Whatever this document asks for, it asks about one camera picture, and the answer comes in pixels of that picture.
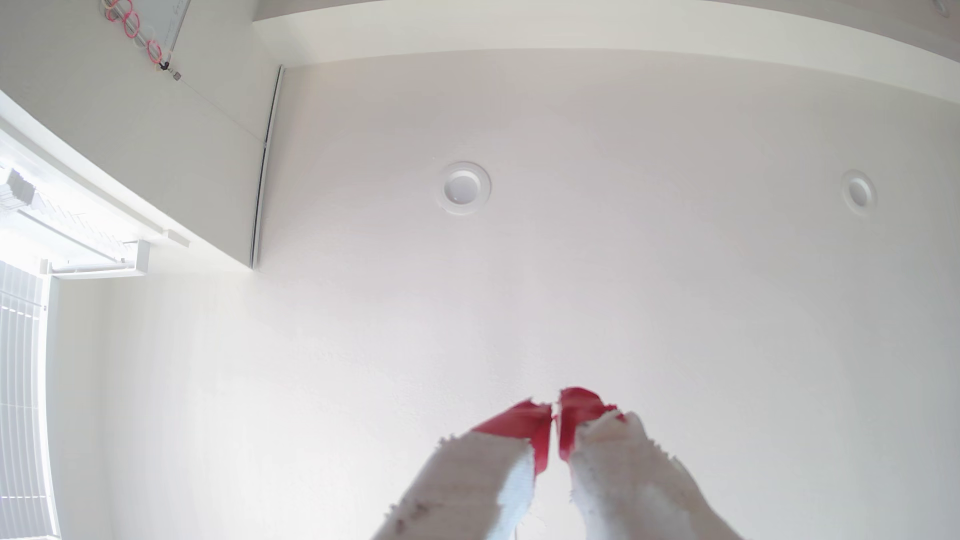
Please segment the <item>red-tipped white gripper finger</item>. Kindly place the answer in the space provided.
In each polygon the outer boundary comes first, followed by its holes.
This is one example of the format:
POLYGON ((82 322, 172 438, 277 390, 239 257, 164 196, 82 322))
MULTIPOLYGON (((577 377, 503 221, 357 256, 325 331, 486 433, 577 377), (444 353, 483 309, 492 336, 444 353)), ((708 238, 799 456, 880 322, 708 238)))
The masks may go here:
POLYGON ((564 388, 558 443, 587 539, 740 539, 636 413, 585 388, 564 388))
POLYGON ((521 401, 442 439, 373 539, 510 539, 548 464, 552 406, 521 401))

